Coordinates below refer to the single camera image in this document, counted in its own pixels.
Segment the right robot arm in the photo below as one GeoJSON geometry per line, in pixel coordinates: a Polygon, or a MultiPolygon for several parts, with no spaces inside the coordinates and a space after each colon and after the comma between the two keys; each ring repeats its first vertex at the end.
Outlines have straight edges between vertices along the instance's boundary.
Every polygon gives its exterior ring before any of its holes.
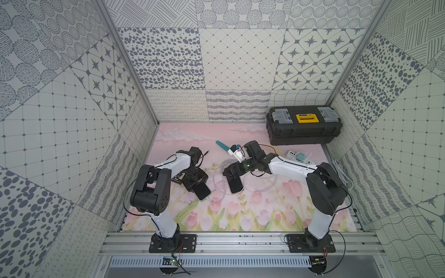
{"type": "Polygon", "coordinates": [[[232,193],[242,191],[241,177],[253,171],[285,176],[295,181],[305,181],[312,204],[315,206],[311,223],[305,229],[305,237],[307,240],[320,242],[328,236],[338,207],[349,195],[346,186],[330,164],[293,162],[274,152],[266,154],[255,140],[246,143],[243,147],[240,145],[227,147],[220,141],[217,145],[237,159],[222,172],[232,193]]]}

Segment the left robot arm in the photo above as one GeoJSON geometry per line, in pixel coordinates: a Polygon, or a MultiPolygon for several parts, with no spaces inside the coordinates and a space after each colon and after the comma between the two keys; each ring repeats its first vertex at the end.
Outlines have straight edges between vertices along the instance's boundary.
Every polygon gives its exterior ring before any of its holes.
{"type": "Polygon", "coordinates": [[[181,246],[180,227],[168,211],[172,179],[179,177],[179,183],[199,200],[206,199],[211,191],[206,185],[208,175],[201,169],[205,154],[197,147],[179,150],[166,161],[154,166],[144,164],[136,179],[130,183],[130,205],[136,208],[137,216],[149,216],[155,225],[152,237],[156,244],[168,249],[181,246]]]}

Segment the black smartphone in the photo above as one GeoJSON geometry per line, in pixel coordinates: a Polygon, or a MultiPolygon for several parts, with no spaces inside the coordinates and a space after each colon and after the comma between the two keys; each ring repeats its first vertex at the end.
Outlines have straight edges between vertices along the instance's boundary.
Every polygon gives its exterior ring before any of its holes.
{"type": "Polygon", "coordinates": [[[211,194],[211,190],[204,182],[193,185],[192,189],[199,200],[204,200],[211,194]]]}
{"type": "Polygon", "coordinates": [[[244,189],[240,177],[227,177],[227,181],[232,194],[239,193],[244,189]]]}

